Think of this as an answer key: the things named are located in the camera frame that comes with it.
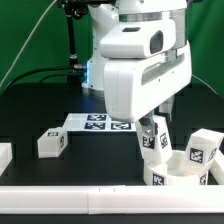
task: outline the block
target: block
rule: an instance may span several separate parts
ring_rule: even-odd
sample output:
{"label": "block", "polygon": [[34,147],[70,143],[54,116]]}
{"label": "block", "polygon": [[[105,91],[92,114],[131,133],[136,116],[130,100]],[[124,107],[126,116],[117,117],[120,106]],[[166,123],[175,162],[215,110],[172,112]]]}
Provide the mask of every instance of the block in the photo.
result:
{"label": "block", "polygon": [[142,158],[157,164],[166,163],[172,156],[166,119],[154,115],[153,120],[158,125],[158,134],[153,139],[142,132],[142,126],[139,122],[135,123]]}
{"label": "block", "polygon": [[12,160],[12,145],[11,143],[0,143],[0,175],[9,165]]}
{"label": "block", "polygon": [[199,176],[205,174],[211,168],[222,140],[223,133],[220,132],[200,129],[193,133],[180,169]]}
{"label": "block", "polygon": [[179,170],[184,156],[184,151],[172,150],[172,157],[167,161],[169,170]]}
{"label": "block", "polygon": [[215,160],[210,171],[219,185],[224,185],[224,155],[220,150],[217,151]]}
{"label": "block", "polygon": [[68,144],[65,128],[50,128],[37,141],[39,158],[58,157]]}
{"label": "block", "polygon": [[143,179],[147,185],[166,185],[167,164],[156,164],[144,160]]}

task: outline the blue light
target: blue light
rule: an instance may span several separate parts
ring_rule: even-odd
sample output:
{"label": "blue light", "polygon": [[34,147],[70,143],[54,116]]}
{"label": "blue light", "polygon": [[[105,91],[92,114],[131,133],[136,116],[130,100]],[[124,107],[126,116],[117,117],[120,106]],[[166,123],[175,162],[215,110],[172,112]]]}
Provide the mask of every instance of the blue light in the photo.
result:
{"label": "blue light", "polygon": [[84,83],[89,85],[89,61],[87,61],[87,63],[86,63],[86,79],[85,79]]}

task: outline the cable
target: cable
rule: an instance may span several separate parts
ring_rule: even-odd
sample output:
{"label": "cable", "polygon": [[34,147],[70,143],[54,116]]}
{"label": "cable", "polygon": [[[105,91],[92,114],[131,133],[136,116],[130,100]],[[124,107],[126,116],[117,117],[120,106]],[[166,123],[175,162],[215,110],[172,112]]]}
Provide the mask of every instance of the cable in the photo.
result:
{"label": "cable", "polygon": [[76,73],[76,74],[67,74],[67,75],[63,75],[63,74],[54,74],[54,75],[49,75],[49,76],[46,76],[46,77],[44,77],[43,79],[41,79],[40,81],[39,81],[39,83],[43,83],[43,81],[45,81],[46,79],[49,79],[49,78],[53,78],[53,77],[68,77],[68,76],[70,76],[70,77],[85,77],[85,75],[82,73],[82,72],[78,72],[78,73]]}
{"label": "cable", "polygon": [[68,77],[68,76],[73,76],[73,75],[62,75],[62,74],[49,75],[41,79],[39,83],[43,83],[43,81],[45,81],[46,79],[53,78],[53,77]]}
{"label": "cable", "polygon": [[197,76],[193,75],[192,76],[196,79],[198,79],[199,81],[201,81],[203,84],[205,84],[209,89],[211,89],[216,95],[218,95],[218,93],[208,84],[206,83],[205,81],[203,81],[202,79],[198,78]]}
{"label": "cable", "polygon": [[73,66],[67,66],[67,67],[55,67],[55,68],[40,68],[40,69],[35,69],[26,73],[23,73],[20,76],[17,76],[14,80],[12,80],[4,89],[4,92],[9,89],[13,84],[15,84],[17,81],[19,81],[22,78],[25,78],[27,76],[40,73],[40,72],[53,72],[53,71],[61,71],[61,70],[69,70],[73,69]]}
{"label": "cable", "polygon": [[27,40],[25,41],[24,45],[22,46],[21,50],[19,51],[18,55],[16,56],[14,62],[12,63],[11,67],[9,68],[8,72],[6,73],[6,75],[4,76],[4,78],[2,79],[1,83],[0,83],[0,92],[2,89],[2,86],[5,82],[5,80],[8,78],[8,76],[10,75],[11,71],[13,70],[13,68],[15,67],[17,61],[19,60],[21,54],[23,53],[24,49],[26,48],[27,44],[29,43],[29,41],[31,40],[33,34],[35,33],[35,31],[37,30],[37,28],[39,27],[40,23],[42,22],[42,20],[44,19],[44,17],[47,15],[47,13],[50,11],[50,9],[53,7],[53,5],[57,2],[57,0],[53,0],[53,2],[48,6],[48,8],[45,10],[45,12],[42,14],[42,16],[40,17],[40,19],[38,20],[37,24],[34,26],[33,30],[31,31],[30,35],[28,36]]}

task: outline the black table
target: black table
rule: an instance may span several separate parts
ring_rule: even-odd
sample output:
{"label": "black table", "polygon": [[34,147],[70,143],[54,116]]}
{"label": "black table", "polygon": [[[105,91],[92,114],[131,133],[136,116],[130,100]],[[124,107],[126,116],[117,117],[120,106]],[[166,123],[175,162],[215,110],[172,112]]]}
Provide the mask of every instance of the black table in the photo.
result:
{"label": "black table", "polygon": [[[13,143],[13,161],[0,185],[144,185],[136,133],[69,133],[59,158],[39,159],[37,139],[62,126],[68,113],[105,113],[102,98],[66,84],[21,84],[0,97],[0,142]],[[201,85],[176,95],[169,125],[173,149],[185,149],[200,128],[224,132],[224,101]],[[210,184],[216,184],[210,177]],[[1,215],[0,223],[221,223],[223,214]]]}

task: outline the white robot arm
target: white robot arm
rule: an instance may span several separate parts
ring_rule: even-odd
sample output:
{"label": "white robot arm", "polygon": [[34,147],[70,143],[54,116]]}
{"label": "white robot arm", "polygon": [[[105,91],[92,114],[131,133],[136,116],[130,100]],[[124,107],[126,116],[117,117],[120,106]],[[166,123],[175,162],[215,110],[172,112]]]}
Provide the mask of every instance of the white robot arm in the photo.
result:
{"label": "white robot arm", "polygon": [[119,22],[101,40],[109,58],[104,96],[115,120],[140,121],[152,138],[153,110],[191,79],[186,0],[121,0]]}
{"label": "white robot arm", "polygon": [[108,58],[100,54],[101,39],[118,23],[118,10],[110,4],[88,7],[92,18],[93,54],[87,62],[87,79],[82,84],[84,93],[104,96],[103,74]]}

